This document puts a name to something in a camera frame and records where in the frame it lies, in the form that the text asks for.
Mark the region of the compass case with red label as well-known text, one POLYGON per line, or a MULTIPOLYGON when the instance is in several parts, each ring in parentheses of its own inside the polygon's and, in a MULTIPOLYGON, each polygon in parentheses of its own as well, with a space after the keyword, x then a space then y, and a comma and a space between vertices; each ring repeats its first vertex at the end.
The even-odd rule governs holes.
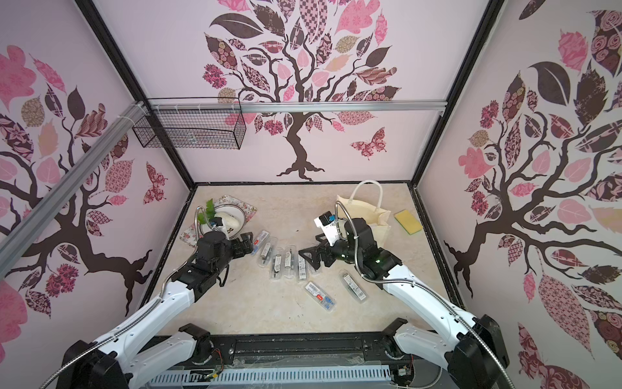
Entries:
POLYGON ((256 255, 259 253, 269 238, 270 233, 267 230, 261 231, 259 235, 254 238, 252 254, 256 255))

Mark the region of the cream canvas tote bag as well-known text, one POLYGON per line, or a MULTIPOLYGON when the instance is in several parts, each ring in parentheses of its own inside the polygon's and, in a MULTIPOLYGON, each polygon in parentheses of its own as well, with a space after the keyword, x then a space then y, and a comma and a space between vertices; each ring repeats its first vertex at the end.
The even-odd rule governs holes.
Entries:
POLYGON ((367 223, 372 230, 377 245, 380 248, 385 246, 386 240, 390 233, 390 225, 388 224, 388 220, 391 212, 382 207, 383 195, 384 190, 379 182, 374 180, 364 180, 357 184, 347 199, 341 196, 336 198, 341 204, 343 204, 353 220, 361 218, 367 223), (356 197, 359 189, 367 184, 374 185, 378 188, 378 196, 375 203, 371 204, 364 202, 356 197))

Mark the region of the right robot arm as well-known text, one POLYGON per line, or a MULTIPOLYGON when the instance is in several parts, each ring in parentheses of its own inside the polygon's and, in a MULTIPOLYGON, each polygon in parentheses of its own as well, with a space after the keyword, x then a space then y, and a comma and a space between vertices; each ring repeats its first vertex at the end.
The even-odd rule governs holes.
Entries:
POLYGON ((365 282, 376 285, 413 310, 428 330, 395 319, 383 333, 392 358, 411 354, 447 372, 459 388, 512 388, 510 364, 499 324, 476 317, 436 293, 395 254, 381 248, 365 220, 345 220, 331 212, 317 217, 318 245, 299 252, 314 269, 343 260, 365 282))

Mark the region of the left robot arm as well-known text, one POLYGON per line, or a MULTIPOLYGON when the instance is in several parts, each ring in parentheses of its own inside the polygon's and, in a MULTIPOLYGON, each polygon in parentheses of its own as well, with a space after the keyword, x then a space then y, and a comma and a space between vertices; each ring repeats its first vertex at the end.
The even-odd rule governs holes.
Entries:
POLYGON ((224 286, 231 261, 253 249, 252 233, 233 240, 220 231, 205 233, 194 253, 166 279, 152 301, 94 341, 74 343, 66 350, 61 367, 42 387, 140 388, 180 362, 208 363, 215 355, 215 345, 210 332, 197 325, 186 324, 157 345, 149 342, 213 286, 224 286))

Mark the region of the compass case red blue front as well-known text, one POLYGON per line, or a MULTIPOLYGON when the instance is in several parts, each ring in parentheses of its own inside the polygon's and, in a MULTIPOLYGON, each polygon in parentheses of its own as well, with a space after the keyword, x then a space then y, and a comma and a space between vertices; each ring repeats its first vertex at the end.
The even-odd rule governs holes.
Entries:
POLYGON ((314 282, 308 282, 305 285, 305 291, 325 311, 332 312, 335 309, 335 300, 327 292, 318 287, 314 282))

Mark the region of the white toy radish with leaves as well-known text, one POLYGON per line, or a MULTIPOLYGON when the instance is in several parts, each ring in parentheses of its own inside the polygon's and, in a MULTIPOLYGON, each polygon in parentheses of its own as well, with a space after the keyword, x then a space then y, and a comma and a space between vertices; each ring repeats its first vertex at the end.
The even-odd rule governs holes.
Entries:
POLYGON ((222 230, 230 236, 238 233, 246 223, 246 214, 233 204, 216 204, 213 199, 198 207, 195 212, 195 227, 201 231, 222 230))

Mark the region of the floral rectangular tray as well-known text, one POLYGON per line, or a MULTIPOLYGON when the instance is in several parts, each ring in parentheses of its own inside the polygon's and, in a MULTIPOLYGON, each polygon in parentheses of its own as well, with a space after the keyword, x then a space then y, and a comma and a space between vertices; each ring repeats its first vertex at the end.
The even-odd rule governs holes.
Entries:
POLYGON ((228 194, 209 199, 199 211, 198 222, 193 221, 189 228, 179 233, 178 238, 188 246, 196 246, 197 226, 202 233, 215 230, 225 233, 228 238, 235 238, 256 212, 254 205, 228 194))

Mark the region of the yellow green sponge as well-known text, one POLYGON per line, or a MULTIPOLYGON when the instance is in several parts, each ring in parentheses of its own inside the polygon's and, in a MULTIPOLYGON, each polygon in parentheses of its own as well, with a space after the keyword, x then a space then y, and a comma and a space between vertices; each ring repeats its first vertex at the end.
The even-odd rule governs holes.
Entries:
POLYGON ((403 210, 395 214, 395 220, 409 234, 414 235, 423 230, 423 225, 410 211, 403 210))

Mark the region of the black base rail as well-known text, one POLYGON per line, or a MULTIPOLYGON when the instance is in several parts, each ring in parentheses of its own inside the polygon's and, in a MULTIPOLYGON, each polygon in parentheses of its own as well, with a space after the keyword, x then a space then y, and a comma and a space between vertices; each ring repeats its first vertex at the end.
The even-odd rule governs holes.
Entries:
POLYGON ((385 330, 381 332, 211 335, 215 345, 215 355, 208 363, 199 366, 184 361, 166 371, 199 369, 218 375, 226 369, 383 365, 390 368, 392 374, 390 384, 408 385, 416 377, 416 361, 426 360, 411 354, 392 358, 386 351, 383 336, 385 330))

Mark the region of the aluminium rail back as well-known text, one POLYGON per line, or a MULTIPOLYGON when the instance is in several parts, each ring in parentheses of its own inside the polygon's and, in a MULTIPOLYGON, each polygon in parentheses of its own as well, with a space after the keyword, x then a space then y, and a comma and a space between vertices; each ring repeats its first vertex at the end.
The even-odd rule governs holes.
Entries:
POLYGON ((392 101, 345 101, 345 102, 282 102, 245 103, 234 100, 219 103, 217 100, 165 99, 150 100, 154 110, 231 110, 241 113, 309 113, 309 112, 354 112, 354 111, 435 111, 442 112, 447 107, 443 100, 392 100, 392 101))

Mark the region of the aluminium rail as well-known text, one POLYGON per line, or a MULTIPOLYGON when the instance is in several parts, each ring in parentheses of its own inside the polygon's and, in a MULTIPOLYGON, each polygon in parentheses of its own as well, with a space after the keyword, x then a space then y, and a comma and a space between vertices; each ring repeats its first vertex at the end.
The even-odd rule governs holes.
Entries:
POLYGON ((64 174, 32 213, 1 242, 1 277, 13 269, 25 251, 40 237, 53 218, 94 172, 113 146, 147 113, 144 102, 136 101, 118 116, 89 152, 81 157, 69 172, 64 174))
POLYGON ((435 111, 442 112, 447 107, 443 100, 392 100, 392 101, 345 101, 345 102, 282 102, 245 103, 234 100, 219 103, 217 100, 165 99, 150 100, 154 110, 231 110, 241 113, 309 113, 309 112, 354 112, 354 111, 435 111))

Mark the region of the aluminium rail left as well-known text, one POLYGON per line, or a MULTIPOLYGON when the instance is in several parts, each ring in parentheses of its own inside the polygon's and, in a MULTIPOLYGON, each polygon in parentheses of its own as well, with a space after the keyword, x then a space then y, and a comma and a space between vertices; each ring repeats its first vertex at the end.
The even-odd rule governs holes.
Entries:
POLYGON ((118 116, 89 152, 81 157, 69 172, 64 174, 32 213, 1 242, 1 277, 13 269, 25 251, 40 237, 53 218, 94 172, 113 146, 147 113, 144 102, 136 101, 118 116))

